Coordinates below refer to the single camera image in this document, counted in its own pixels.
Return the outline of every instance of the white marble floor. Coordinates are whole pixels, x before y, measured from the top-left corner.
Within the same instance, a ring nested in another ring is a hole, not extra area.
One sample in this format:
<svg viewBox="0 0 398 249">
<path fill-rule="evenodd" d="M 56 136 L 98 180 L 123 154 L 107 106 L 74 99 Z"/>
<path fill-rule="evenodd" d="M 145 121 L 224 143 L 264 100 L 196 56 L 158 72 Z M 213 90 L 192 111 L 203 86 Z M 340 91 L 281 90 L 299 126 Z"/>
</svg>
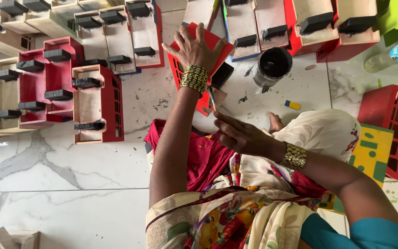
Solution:
<svg viewBox="0 0 398 249">
<path fill-rule="evenodd" d="M 186 0 L 157 2 L 163 12 L 163 41 L 171 43 Z M 212 31 L 225 35 L 221 15 Z M 257 59 L 227 61 L 235 71 L 223 87 L 228 97 L 221 110 L 257 127 L 268 127 L 269 111 L 285 123 L 301 112 L 332 106 L 356 116 L 362 93 L 377 88 L 378 78 L 383 86 L 398 84 L 396 68 L 377 75 L 363 71 L 363 60 L 377 48 L 328 65 L 316 63 L 315 54 L 294 57 L 289 77 L 263 94 L 250 70 Z M 315 68 L 305 70 L 313 64 Z M 176 87 L 167 61 L 165 67 L 122 77 L 122 86 L 124 142 L 73 145 L 73 122 L 0 138 L 0 227 L 41 231 L 42 249 L 145 247 L 149 170 L 142 139 L 153 119 L 168 116 Z M 284 106 L 286 100 L 301 104 L 301 110 Z M 193 124 L 214 132 L 213 120 L 195 113 Z M 387 180 L 384 190 L 398 210 L 398 182 Z M 320 213 L 348 235 L 344 216 Z"/>
</svg>

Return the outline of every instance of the bare foot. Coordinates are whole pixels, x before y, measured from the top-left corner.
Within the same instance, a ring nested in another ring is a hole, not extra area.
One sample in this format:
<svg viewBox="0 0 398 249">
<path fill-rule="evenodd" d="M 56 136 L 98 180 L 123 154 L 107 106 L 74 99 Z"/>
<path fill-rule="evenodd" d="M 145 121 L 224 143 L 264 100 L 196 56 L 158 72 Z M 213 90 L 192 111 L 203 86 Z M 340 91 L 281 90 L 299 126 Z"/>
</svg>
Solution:
<svg viewBox="0 0 398 249">
<path fill-rule="evenodd" d="M 278 132 L 284 128 L 279 115 L 275 115 L 274 113 L 269 113 L 268 115 L 270 116 L 270 128 L 268 129 L 270 134 Z"/>
</svg>

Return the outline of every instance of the woman's right arm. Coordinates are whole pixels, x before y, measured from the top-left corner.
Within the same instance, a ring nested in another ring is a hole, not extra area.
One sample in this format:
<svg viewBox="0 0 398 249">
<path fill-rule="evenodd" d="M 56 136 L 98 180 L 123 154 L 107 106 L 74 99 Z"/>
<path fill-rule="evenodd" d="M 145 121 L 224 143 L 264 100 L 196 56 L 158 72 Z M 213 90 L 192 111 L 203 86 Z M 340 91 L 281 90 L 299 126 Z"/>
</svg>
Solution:
<svg viewBox="0 0 398 249">
<path fill-rule="evenodd" d="M 251 124 L 221 113 L 214 114 L 221 129 L 222 145 L 240 154 L 262 156 L 280 163 L 286 145 Z M 363 218 L 382 218 L 398 223 L 398 213 L 373 179 L 348 163 L 307 151 L 300 172 L 333 192 L 342 201 L 349 225 Z"/>
</svg>

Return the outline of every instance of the woman's right hand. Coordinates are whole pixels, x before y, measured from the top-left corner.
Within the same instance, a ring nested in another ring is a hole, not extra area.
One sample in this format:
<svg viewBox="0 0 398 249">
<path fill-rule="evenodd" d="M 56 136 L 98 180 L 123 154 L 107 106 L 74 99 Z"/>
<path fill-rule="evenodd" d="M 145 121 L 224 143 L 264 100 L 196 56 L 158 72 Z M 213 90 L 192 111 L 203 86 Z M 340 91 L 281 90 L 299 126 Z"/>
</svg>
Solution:
<svg viewBox="0 0 398 249">
<path fill-rule="evenodd" d="M 285 154 L 285 144 L 265 134 L 252 124 L 247 124 L 219 112 L 214 112 L 214 125 L 221 130 L 219 142 L 239 154 L 266 157 L 280 162 Z"/>
</svg>

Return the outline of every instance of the plastic water bottle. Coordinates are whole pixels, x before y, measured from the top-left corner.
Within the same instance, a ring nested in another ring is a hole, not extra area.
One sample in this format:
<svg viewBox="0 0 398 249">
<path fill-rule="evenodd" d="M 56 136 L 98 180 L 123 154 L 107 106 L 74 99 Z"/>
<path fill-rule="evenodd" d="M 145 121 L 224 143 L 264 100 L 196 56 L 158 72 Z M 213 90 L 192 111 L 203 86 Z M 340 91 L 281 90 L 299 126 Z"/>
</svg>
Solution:
<svg viewBox="0 0 398 249">
<path fill-rule="evenodd" d="M 369 58 L 363 66 L 367 72 L 373 74 L 395 64 L 398 64 L 398 44 L 387 52 Z"/>
</svg>

